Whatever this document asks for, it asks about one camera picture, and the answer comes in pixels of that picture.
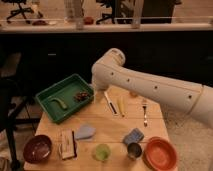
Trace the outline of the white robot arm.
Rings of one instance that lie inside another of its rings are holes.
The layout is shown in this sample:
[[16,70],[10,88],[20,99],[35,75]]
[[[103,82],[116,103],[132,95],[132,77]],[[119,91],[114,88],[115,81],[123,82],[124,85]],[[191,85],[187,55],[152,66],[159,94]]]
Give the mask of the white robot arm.
[[117,48],[99,58],[91,68],[95,89],[105,91],[110,85],[124,88],[186,112],[213,129],[213,87],[127,69],[125,61]]

